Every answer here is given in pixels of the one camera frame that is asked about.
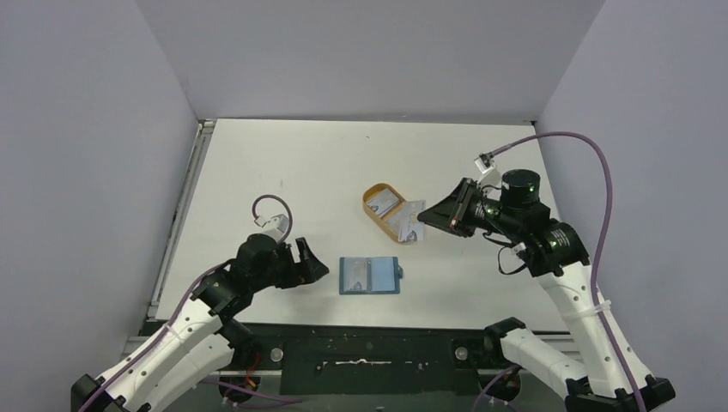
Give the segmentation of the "blue leather card holder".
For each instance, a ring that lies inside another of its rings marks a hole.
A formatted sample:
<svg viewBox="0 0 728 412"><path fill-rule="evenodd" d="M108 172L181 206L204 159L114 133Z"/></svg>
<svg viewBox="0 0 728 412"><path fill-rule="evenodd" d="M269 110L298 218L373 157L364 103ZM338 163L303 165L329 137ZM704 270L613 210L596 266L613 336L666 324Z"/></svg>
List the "blue leather card holder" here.
<svg viewBox="0 0 728 412"><path fill-rule="evenodd" d="M345 258L366 258L368 263L369 286L366 291L345 292L343 290L343 260ZM397 257L341 257L339 259L339 294L399 294L403 269Z"/></svg>

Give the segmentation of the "yellow oval tray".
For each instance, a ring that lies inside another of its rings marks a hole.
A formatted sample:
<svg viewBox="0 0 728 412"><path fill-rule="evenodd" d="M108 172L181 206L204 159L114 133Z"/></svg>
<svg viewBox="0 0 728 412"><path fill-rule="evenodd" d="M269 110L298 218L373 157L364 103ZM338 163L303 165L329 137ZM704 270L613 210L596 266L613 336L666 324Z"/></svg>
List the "yellow oval tray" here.
<svg viewBox="0 0 728 412"><path fill-rule="evenodd" d="M388 185L388 184L386 184L386 183L378 183L378 184L375 184L375 185L371 186L370 188L368 188L368 189L367 189L367 190L366 190L366 191L364 192L364 194L362 195L362 207L363 207L363 209L364 209L365 213L366 213L366 214L367 214L367 215L368 215L368 216L369 216L369 217L370 217L370 218L371 218L371 219L372 219L372 220L373 220L373 221L374 221L374 222L375 222L375 223L376 223L376 224L377 224L377 225L378 225L378 226L379 226L379 227L380 227L380 228L381 228L381 229L382 229L382 230L383 230L384 232L385 232L385 234L386 234L386 235L387 235L387 236L388 236L388 237L389 237L390 239L392 239L393 241L395 241L396 243L398 243L398 242L397 242L397 241L395 240L395 233L394 233L394 232L393 232L393 231L392 231L392 230L391 230L391 229L390 229L390 228L389 228L389 227L387 226L386 220L387 220L387 219L388 219L389 217L391 217L391 216L392 216L392 215L393 215L393 214L394 214L394 213L395 213L396 211L398 211L398 210L399 210L399 209L401 208L401 206L402 206L402 205L400 205L399 207L397 207L396 209L394 209L394 210L393 210L393 211L392 211L392 212L391 212L391 213L390 213L390 214L389 214L388 216L386 216L386 217L385 217L384 219L382 219L382 218L379 218L379 217L377 217L377 216L376 216L376 215L374 214L374 212L370 211L370 210L369 210L369 209L367 208L367 206L365 205L365 202L366 202L366 200L368 200L369 198L371 198L372 196L374 196L374 195L375 195L376 193L378 193L378 192L380 192L380 191L382 191L382 190L384 190L384 189L391 189L391 190L392 190L392 191L394 191L394 192L395 192L396 194L398 194L398 195L399 195L399 196L400 196L400 197L401 197L401 198L402 198L402 199L403 199L403 200L404 200L405 202L409 202L409 201L408 201L408 200L407 200L407 199L406 199L406 198L405 198L405 197L404 197L403 195L401 195L401 194L400 194L400 193L399 193L399 192L398 192L397 190L395 190L395 189L394 189L394 188L393 188L393 187L392 187L391 185Z"/></svg>

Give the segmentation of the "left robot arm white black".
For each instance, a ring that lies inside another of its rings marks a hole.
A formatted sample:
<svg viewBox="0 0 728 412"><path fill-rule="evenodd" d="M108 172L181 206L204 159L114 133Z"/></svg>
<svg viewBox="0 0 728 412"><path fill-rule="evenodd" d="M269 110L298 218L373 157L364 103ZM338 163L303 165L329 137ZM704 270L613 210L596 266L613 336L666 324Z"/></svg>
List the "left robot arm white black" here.
<svg viewBox="0 0 728 412"><path fill-rule="evenodd" d="M71 387L71 410L161 410L211 373L249 365L256 343L235 317L254 294L312 284L330 272L305 238L295 244L297 257L268 234L250 235L235 257L191 284L170 319L136 350L96 378L81 376Z"/></svg>

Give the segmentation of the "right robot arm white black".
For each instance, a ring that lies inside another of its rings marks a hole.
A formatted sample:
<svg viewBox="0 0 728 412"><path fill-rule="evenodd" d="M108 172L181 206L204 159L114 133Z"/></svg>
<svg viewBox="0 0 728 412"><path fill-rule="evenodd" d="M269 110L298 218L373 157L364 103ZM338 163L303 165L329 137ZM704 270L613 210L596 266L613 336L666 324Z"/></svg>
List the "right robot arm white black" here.
<svg viewBox="0 0 728 412"><path fill-rule="evenodd" d="M418 221L458 237L478 229L505 237L554 303L581 359L553 348L525 323L507 318L485 330L482 353L496 367L522 367L556 393L568 411L654 411L676 396L667 378L655 376L622 334L592 282L583 242L540 200L541 177L527 169L506 172L499 197L490 186L464 178L445 199L422 211Z"/></svg>

